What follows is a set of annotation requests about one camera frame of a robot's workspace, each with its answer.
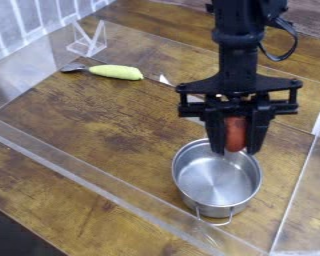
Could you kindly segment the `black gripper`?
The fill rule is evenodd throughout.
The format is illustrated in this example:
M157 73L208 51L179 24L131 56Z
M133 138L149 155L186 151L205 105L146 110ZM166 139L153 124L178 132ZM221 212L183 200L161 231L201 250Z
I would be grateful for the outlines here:
M224 116L246 116L246 153L260 151L273 115L297 113L297 90L302 82L256 75L252 86L232 88L221 81L220 75L182 83L175 87L179 94L178 116L197 117L204 122L210 150L224 154Z

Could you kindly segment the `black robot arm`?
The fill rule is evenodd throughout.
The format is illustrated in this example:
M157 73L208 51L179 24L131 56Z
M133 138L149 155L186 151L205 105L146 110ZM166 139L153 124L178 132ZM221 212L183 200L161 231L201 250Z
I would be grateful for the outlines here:
M218 72L209 78L182 83L178 115L205 123L210 149L258 152L270 120L297 112L296 79L256 73L257 54L264 52L264 29L276 27L290 36L297 33L281 18L286 0L212 0L214 14L212 39L218 44Z

